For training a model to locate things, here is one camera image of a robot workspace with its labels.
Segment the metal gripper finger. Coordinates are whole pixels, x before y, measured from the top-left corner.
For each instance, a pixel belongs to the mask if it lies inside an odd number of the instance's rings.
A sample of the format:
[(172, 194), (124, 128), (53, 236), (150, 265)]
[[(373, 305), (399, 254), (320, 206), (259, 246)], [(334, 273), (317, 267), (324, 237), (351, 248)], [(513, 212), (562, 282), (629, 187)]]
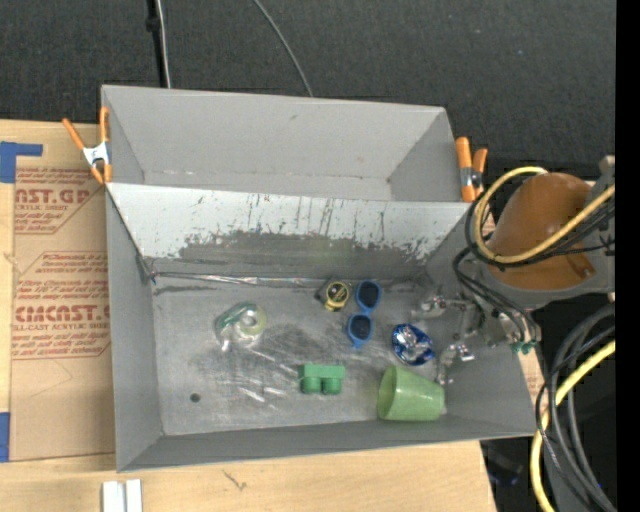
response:
[(441, 317), (450, 309), (450, 300), (441, 294), (423, 297), (411, 309), (410, 318), (425, 321)]
[(476, 359), (470, 342), (456, 341), (446, 346), (437, 356), (436, 382), (447, 386), (453, 382), (453, 371), (461, 364), (473, 362)]

